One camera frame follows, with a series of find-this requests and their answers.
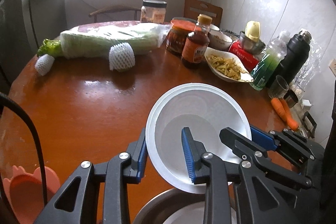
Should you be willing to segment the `foam-netted fruit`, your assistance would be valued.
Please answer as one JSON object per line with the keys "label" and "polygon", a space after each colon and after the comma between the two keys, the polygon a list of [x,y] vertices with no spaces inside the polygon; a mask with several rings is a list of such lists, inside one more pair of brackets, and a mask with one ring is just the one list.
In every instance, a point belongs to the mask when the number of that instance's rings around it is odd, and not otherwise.
{"label": "foam-netted fruit", "polygon": [[109,50],[109,69],[123,72],[135,66],[135,56],[129,43],[120,43]]}
{"label": "foam-netted fruit", "polygon": [[35,70],[40,76],[45,76],[51,70],[54,61],[54,57],[45,54],[37,59],[37,62],[35,63]]}

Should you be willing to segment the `wooden chair back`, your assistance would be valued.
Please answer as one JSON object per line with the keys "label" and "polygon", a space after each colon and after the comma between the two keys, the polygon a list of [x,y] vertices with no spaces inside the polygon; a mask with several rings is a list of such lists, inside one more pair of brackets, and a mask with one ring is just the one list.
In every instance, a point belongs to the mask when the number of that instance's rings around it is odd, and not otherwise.
{"label": "wooden chair back", "polygon": [[200,0],[185,0],[183,16],[197,20],[199,14],[210,16],[213,19],[212,24],[219,27],[222,20],[223,9]]}

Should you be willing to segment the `small steel bowl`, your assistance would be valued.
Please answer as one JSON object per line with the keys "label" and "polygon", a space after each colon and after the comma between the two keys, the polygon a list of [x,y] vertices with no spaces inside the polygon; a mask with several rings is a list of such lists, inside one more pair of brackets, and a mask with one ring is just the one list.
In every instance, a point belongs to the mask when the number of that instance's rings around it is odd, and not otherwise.
{"label": "small steel bowl", "polygon": [[266,45],[261,40],[254,42],[248,38],[244,31],[240,31],[239,42],[243,50],[252,55],[259,55],[266,47]]}

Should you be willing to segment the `green liquid plastic bottle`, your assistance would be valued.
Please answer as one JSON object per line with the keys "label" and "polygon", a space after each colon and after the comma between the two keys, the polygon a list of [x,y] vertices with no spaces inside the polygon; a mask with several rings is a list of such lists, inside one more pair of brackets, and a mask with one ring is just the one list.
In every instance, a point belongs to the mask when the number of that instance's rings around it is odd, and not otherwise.
{"label": "green liquid plastic bottle", "polygon": [[250,73],[253,78],[253,82],[250,83],[251,87],[256,90],[262,90],[266,86],[280,61],[284,59],[287,53],[286,45],[289,40],[290,32],[283,30],[268,43],[263,57]]}

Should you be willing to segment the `black thermos flask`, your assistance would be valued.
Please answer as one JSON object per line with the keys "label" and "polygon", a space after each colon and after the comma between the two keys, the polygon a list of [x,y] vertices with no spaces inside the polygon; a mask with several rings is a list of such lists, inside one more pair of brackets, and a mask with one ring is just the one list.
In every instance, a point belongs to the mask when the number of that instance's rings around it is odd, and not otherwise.
{"label": "black thermos flask", "polygon": [[266,88],[271,87],[276,76],[281,76],[289,84],[299,72],[309,57],[311,34],[306,29],[301,29],[295,34],[286,45],[286,55],[277,65],[270,79],[266,83]]}

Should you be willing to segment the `wrapped napa cabbage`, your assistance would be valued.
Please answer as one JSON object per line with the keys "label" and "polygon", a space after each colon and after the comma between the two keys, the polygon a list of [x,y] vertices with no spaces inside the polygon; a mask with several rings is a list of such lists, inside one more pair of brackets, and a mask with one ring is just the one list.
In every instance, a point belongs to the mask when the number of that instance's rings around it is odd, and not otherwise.
{"label": "wrapped napa cabbage", "polygon": [[101,26],[80,32],[78,28],[63,31],[60,44],[63,56],[107,57],[112,46],[128,43],[135,55],[144,55],[159,48],[171,24],[139,23],[133,26]]}

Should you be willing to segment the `clear jar black lid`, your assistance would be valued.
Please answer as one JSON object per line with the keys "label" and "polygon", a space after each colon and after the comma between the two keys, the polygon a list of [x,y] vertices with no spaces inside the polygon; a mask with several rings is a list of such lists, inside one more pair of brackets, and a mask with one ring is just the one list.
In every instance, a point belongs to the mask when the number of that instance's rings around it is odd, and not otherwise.
{"label": "clear jar black lid", "polygon": [[143,0],[140,22],[162,24],[165,21],[167,2]]}

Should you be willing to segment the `red chili sauce jar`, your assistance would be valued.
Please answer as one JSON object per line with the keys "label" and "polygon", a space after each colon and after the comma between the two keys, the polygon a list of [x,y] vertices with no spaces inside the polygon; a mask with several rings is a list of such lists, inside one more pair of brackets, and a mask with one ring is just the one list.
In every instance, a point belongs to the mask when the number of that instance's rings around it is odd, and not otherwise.
{"label": "red chili sauce jar", "polygon": [[187,18],[173,18],[172,27],[166,37],[166,49],[180,56],[185,46],[187,35],[193,32],[196,27],[196,21]]}

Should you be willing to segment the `carrot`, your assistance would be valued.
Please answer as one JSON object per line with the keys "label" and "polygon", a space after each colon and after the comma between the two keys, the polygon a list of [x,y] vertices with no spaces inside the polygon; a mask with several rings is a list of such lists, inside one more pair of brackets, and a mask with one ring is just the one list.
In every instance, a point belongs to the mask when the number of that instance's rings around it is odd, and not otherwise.
{"label": "carrot", "polygon": [[270,103],[278,116],[286,123],[287,115],[281,101],[278,98],[272,98]]}
{"label": "carrot", "polygon": [[299,128],[299,125],[297,121],[294,120],[294,118],[292,117],[290,108],[287,102],[283,98],[280,98],[279,101],[280,101],[280,106],[281,106],[282,119],[286,122],[286,124],[292,131],[297,131]]}

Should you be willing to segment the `steel mixing bowl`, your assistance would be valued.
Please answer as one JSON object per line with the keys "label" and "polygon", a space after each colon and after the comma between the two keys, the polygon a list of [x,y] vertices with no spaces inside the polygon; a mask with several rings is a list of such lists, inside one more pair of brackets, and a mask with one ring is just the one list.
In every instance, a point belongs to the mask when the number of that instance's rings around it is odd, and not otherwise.
{"label": "steel mixing bowl", "polygon": [[204,194],[169,189],[152,198],[136,215],[133,223],[164,223],[178,210],[205,200]]}

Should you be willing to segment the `red box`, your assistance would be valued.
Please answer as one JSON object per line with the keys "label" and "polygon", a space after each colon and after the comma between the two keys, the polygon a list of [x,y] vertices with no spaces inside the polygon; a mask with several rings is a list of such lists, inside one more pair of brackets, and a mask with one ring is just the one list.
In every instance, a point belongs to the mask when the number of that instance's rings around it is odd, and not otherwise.
{"label": "red box", "polygon": [[242,46],[240,45],[240,42],[236,40],[233,42],[228,50],[228,52],[235,54],[244,67],[247,69],[248,72],[251,72],[256,65],[259,63],[259,60],[254,57],[251,53],[245,51]]}

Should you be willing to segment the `brown sauce bottle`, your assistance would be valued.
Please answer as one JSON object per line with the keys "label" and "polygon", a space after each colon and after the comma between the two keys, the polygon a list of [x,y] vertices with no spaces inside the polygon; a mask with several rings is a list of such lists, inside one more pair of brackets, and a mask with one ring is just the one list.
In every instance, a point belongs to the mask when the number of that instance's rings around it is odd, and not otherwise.
{"label": "brown sauce bottle", "polygon": [[185,67],[194,69],[201,63],[205,51],[210,43],[208,33],[212,18],[205,14],[199,14],[198,22],[187,35],[185,46],[181,54],[181,60]]}

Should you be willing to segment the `clear plastic bag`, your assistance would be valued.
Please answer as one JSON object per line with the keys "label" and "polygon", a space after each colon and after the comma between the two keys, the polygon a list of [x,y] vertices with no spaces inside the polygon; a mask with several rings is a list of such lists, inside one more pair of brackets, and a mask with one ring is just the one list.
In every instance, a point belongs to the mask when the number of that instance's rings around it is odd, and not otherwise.
{"label": "clear plastic bag", "polygon": [[310,50],[307,60],[295,76],[294,81],[300,89],[305,90],[308,83],[310,83],[313,77],[319,72],[322,48],[314,40],[308,30],[302,28],[300,29],[299,34],[303,36],[305,41],[309,42]]}

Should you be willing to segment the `foam-netted fruit right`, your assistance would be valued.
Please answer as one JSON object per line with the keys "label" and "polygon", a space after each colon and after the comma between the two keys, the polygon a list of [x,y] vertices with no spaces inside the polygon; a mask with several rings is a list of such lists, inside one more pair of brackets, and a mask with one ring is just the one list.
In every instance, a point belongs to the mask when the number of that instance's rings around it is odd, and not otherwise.
{"label": "foam-netted fruit right", "polygon": [[135,56],[129,43],[120,43],[109,50],[109,69],[123,72],[135,66]]}

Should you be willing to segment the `grey refrigerator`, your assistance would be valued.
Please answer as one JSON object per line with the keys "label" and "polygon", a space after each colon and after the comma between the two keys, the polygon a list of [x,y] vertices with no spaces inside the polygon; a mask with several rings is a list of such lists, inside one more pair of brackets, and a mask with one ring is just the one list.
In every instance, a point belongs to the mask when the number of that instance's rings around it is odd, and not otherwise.
{"label": "grey refrigerator", "polygon": [[1,0],[1,75],[12,82],[42,40],[66,27],[64,0]]}

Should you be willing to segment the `white dish with food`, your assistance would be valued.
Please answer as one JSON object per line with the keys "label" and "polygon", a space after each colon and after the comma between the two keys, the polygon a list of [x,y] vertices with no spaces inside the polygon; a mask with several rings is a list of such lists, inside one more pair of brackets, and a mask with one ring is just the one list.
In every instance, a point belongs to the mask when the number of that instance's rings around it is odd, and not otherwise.
{"label": "white dish with food", "polygon": [[253,82],[252,76],[235,54],[208,47],[204,57],[211,71],[220,79],[232,83]]}

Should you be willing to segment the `foam-netted fruit left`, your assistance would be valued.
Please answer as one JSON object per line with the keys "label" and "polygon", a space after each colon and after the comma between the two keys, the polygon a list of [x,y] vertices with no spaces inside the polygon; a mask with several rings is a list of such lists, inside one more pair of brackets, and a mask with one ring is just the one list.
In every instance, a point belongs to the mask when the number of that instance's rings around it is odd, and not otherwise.
{"label": "foam-netted fruit left", "polygon": [[54,57],[45,54],[37,59],[37,62],[35,63],[35,70],[40,76],[45,76],[51,70],[54,61]]}

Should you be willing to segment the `red white paper bowl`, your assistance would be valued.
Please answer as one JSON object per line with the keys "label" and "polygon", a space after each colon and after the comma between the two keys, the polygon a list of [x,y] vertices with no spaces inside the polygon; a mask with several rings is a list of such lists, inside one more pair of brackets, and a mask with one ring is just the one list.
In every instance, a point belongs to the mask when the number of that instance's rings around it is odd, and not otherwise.
{"label": "red white paper bowl", "polygon": [[207,151],[235,164],[240,158],[221,142],[220,131],[230,127],[252,138],[248,119],[240,105],[212,85],[189,83],[165,92],[152,107],[146,122],[145,140],[150,160],[160,176],[184,192],[203,194],[205,185],[189,178],[181,132],[188,127]]}
{"label": "red white paper bowl", "polygon": [[164,221],[164,224],[202,224],[204,214],[205,202],[201,201],[177,210]]}

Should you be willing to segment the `small glass cup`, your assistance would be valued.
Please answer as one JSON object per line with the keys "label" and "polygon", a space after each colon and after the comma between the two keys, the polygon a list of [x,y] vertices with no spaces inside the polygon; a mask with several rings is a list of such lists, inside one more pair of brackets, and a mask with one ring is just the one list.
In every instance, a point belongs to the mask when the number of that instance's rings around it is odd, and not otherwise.
{"label": "small glass cup", "polygon": [[273,83],[271,84],[270,88],[268,89],[268,96],[272,98],[282,98],[285,93],[288,91],[288,83],[286,80],[277,75]]}

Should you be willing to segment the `white ceramic bowl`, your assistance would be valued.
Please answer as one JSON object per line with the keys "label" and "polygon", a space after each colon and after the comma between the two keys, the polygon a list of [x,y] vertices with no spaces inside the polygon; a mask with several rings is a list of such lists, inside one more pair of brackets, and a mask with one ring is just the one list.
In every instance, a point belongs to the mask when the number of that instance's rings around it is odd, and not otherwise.
{"label": "white ceramic bowl", "polygon": [[210,30],[209,40],[209,47],[220,51],[228,51],[233,42],[229,36],[215,30]]}

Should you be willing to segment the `wall power socket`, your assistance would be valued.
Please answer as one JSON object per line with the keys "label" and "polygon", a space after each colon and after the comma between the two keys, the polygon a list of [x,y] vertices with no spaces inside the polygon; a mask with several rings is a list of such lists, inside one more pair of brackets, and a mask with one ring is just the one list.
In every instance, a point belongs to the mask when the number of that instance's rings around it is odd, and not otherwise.
{"label": "wall power socket", "polygon": [[333,73],[333,75],[336,77],[336,59],[332,59],[329,63],[329,69]]}

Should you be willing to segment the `small steel cup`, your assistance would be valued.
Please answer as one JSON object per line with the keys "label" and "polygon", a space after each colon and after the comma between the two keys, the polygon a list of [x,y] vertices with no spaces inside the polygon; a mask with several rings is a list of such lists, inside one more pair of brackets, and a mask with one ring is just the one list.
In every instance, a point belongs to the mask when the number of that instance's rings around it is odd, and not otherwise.
{"label": "small steel cup", "polygon": [[298,103],[298,97],[291,89],[285,93],[283,98],[290,109]]}

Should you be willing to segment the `yellow lemon squeezer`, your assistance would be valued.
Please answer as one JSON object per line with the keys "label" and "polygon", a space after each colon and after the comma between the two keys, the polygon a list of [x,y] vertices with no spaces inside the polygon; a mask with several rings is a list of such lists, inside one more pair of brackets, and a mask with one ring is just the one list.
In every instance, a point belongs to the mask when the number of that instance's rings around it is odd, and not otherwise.
{"label": "yellow lemon squeezer", "polygon": [[261,25],[258,21],[250,20],[245,27],[245,35],[255,43],[260,39]]}

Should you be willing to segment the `green leafy lettuce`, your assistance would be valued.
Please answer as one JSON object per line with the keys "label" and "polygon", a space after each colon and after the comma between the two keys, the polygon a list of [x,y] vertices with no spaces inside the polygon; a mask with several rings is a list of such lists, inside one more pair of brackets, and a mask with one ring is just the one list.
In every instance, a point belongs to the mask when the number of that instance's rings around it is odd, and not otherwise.
{"label": "green leafy lettuce", "polygon": [[64,56],[60,40],[44,39],[38,48],[37,56],[50,55],[54,58]]}

